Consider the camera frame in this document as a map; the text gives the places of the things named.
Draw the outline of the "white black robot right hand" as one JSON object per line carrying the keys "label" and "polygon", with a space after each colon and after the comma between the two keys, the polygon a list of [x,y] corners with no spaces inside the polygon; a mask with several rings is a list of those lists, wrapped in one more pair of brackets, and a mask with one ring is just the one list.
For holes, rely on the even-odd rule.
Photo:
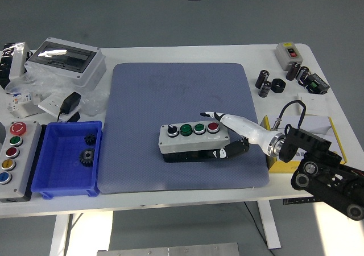
{"label": "white black robot right hand", "polygon": [[237,115],[218,112],[202,112],[200,115],[216,119],[241,137],[247,138],[251,144],[257,144],[264,154],[276,156],[276,153],[274,153],[274,146],[282,136],[280,132],[269,131],[257,123]]}

